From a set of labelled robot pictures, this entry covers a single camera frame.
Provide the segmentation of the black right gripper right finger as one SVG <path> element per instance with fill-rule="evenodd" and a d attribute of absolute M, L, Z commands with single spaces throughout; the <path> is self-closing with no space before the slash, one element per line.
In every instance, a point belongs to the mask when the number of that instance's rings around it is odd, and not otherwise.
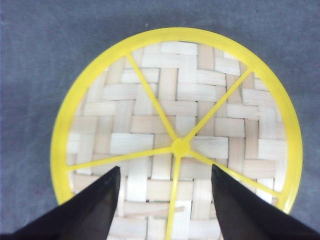
<path fill-rule="evenodd" d="M 320 234 L 259 198 L 216 165 L 211 170 L 217 219 L 225 240 L 318 240 Z"/>

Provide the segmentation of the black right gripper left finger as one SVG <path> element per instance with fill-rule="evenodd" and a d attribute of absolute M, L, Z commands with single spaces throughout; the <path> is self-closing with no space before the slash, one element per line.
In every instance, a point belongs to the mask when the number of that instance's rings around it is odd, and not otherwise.
<path fill-rule="evenodd" d="M 70 200 L 2 240 L 105 240 L 117 208 L 121 181 L 113 167 Z"/>

